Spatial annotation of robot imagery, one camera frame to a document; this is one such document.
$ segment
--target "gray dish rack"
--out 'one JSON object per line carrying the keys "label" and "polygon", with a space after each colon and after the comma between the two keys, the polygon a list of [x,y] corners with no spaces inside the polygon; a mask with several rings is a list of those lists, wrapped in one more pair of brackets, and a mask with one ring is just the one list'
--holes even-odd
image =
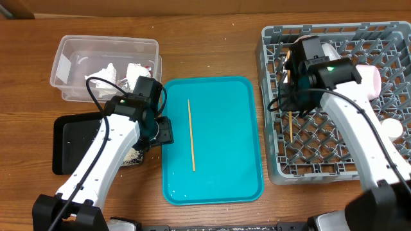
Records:
{"label": "gray dish rack", "polygon": [[258,80],[263,95],[268,175],[275,184],[316,184],[359,179],[344,140],[320,108],[304,119],[292,114],[290,142],[288,112],[269,112],[277,86],[287,78],[283,65],[288,47],[303,35],[318,35],[354,63],[375,65],[381,74],[379,98],[371,101],[380,120],[398,119],[403,125],[395,141],[411,164],[411,24],[370,22],[267,26],[256,49]]}

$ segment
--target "black cable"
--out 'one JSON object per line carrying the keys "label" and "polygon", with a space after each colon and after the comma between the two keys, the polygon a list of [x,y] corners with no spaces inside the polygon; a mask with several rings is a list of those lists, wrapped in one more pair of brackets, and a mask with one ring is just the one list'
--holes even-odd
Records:
{"label": "black cable", "polygon": [[159,109],[159,111],[155,114],[154,117],[157,117],[159,115],[161,115],[161,112],[164,110],[164,106],[166,106],[166,102],[167,102],[167,91],[166,89],[163,87],[162,91],[164,91],[164,102],[162,102],[161,108]]}
{"label": "black cable", "polygon": [[105,135],[104,135],[103,143],[101,144],[101,147],[97,152],[97,155],[95,156],[94,160],[91,162],[91,164],[90,164],[89,168],[87,169],[87,171],[84,173],[82,179],[76,184],[76,187],[74,188],[74,191],[71,193],[70,197],[66,201],[66,204],[63,206],[63,208],[57,214],[56,218],[53,220],[53,222],[50,225],[48,231],[54,230],[56,228],[56,226],[60,223],[60,220],[65,215],[67,209],[69,208],[70,203],[72,202],[72,200],[74,199],[74,197],[76,196],[78,191],[83,187],[83,184],[84,184],[85,180],[89,176],[89,174],[90,174],[91,170],[93,169],[93,167],[96,165],[97,160],[99,159],[101,153],[103,153],[104,147],[105,147],[105,145],[106,145],[106,143],[109,139],[109,132],[110,132],[109,120],[107,119],[107,116],[105,115],[104,110],[102,109],[102,107],[100,106],[100,104],[98,103],[96,97],[94,96],[94,94],[92,93],[92,91],[90,89],[90,81],[91,80],[103,81],[103,82],[108,83],[111,86],[117,88],[123,94],[127,94],[123,89],[121,89],[120,87],[118,87],[114,83],[111,83],[111,82],[109,82],[107,80],[104,80],[102,78],[90,77],[85,81],[85,87],[87,88],[87,92],[89,92],[91,99],[94,101],[94,103],[96,104],[98,110],[100,111],[101,115],[103,116],[104,123],[105,123]]}
{"label": "black cable", "polygon": [[398,180],[404,185],[405,189],[408,191],[409,195],[411,196],[411,188],[408,186],[407,182],[405,181],[405,179],[403,178],[403,176],[401,176],[401,173],[398,171],[397,169],[397,165],[395,165],[395,163],[392,161],[390,155],[388,154],[387,149],[384,146],[383,141],[381,140],[380,135],[377,132],[377,129],[375,128],[374,124],[372,123],[372,121],[370,120],[370,117],[365,113],[365,110],[362,109],[360,106],[358,106],[354,101],[352,101],[351,99],[349,99],[347,96],[337,93],[337,92],[333,92],[332,90],[326,90],[326,89],[304,89],[304,90],[299,90],[298,92],[294,92],[294,94],[302,94],[302,93],[307,93],[307,92],[324,92],[324,93],[328,93],[328,94],[332,94],[334,96],[340,97],[342,99],[344,99],[345,101],[347,101],[349,104],[351,104],[353,107],[355,107],[355,109],[357,109],[357,112],[359,114],[361,114],[364,119],[367,121],[368,125],[370,126],[375,138],[378,141],[378,144],[381,147],[381,150],[383,151],[383,154],[385,156],[385,158],[387,159],[387,162],[389,163],[389,166],[391,167],[391,169],[394,171],[394,173],[396,174],[396,176],[398,177]]}

